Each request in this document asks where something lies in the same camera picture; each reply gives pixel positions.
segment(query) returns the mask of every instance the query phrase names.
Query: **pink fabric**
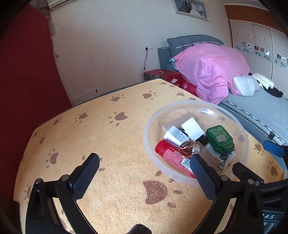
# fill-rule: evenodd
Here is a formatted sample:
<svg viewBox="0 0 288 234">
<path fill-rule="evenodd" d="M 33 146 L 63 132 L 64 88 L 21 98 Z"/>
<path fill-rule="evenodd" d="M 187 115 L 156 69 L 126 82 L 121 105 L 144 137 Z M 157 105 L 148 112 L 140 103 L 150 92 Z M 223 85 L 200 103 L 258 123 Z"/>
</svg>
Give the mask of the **pink fabric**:
<svg viewBox="0 0 288 234">
<path fill-rule="evenodd" d="M 233 85 L 233 77 L 250 72 L 239 51 L 215 44 L 196 44 L 174 59 L 177 70 L 197 86 L 199 98 L 216 105 L 228 96 L 229 90 L 234 95 L 240 95 Z"/>
</svg>

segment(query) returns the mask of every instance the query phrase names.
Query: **brown wood panel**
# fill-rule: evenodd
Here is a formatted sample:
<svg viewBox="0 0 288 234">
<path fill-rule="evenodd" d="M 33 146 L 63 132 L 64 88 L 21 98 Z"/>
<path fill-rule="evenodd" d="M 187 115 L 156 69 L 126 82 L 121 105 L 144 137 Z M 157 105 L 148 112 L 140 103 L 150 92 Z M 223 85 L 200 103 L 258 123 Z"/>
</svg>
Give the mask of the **brown wood panel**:
<svg viewBox="0 0 288 234">
<path fill-rule="evenodd" d="M 258 23 L 285 33 L 282 26 L 269 11 L 241 5 L 225 5 L 225 9 L 229 20 Z"/>
</svg>

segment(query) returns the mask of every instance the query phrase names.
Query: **white wardrobe door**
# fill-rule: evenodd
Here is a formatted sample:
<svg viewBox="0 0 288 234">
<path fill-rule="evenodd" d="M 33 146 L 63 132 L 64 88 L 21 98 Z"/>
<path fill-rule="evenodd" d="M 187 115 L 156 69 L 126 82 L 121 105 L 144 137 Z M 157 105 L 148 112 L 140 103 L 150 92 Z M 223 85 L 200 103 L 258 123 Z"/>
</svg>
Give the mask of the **white wardrobe door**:
<svg viewBox="0 0 288 234">
<path fill-rule="evenodd" d="M 273 51 L 270 28 L 252 24 L 252 30 L 254 39 L 254 73 L 259 72 L 268 79 L 272 79 Z"/>
<path fill-rule="evenodd" d="M 233 48 L 243 54 L 246 62 L 249 65 L 250 72 L 253 73 L 254 45 L 251 23 L 231 20 L 230 25 L 232 31 Z"/>
<path fill-rule="evenodd" d="M 288 64 L 285 59 L 288 59 L 288 39 L 285 34 L 271 29 L 273 38 L 274 65 L 272 81 L 275 87 L 283 92 L 288 98 Z"/>
</svg>

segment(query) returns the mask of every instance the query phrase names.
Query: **gray headboard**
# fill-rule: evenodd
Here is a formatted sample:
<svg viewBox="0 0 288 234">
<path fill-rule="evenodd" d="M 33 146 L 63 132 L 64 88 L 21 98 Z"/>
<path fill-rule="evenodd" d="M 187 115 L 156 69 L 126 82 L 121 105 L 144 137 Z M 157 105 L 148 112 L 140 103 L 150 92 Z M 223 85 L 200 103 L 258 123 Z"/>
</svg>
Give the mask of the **gray headboard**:
<svg viewBox="0 0 288 234">
<path fill-rule="evenodd" d="M 169 38 L 167 39 L 167 42 L 169 47 L 158 48 L 158 55 L 160 68 L 169 71 L 175 71 L 169 60 L 190 46 L 201 43 L 224 45 L 224 43 L 219 39 L 207 35 L 189 35 L 184 37 Z"/>
</svg>

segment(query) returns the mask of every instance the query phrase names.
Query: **picture frame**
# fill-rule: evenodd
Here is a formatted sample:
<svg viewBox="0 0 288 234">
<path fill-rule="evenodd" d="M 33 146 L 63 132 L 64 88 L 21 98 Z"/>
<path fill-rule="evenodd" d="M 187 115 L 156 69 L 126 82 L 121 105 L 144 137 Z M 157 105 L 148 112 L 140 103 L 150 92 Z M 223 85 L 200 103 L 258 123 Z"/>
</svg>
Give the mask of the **picture frame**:
<svg viewBox="0 0 288 234">
<path fill-rule="evenodd" d="M 200 0 L 172 0 L 174 11 L 177 14 L 192 16 L 205 21 L 210 21 L 207 6 Z"/>
</svg>

